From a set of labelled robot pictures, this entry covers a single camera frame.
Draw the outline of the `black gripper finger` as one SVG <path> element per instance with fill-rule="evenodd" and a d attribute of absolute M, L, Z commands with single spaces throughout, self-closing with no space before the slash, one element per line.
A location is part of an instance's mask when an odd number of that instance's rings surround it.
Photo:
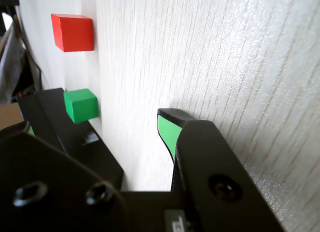
<path fill-rule="evenodd" d="M 26 131 L 0 132 L 1 231 L 130 231 L 111 183 Z"/>
<path fill-rule="evenodd" d="M 174 163 L 171 188 L 185 197 L 192 231 L 283 231 L 213 122 L 159 108 L 157 130 Z"/>

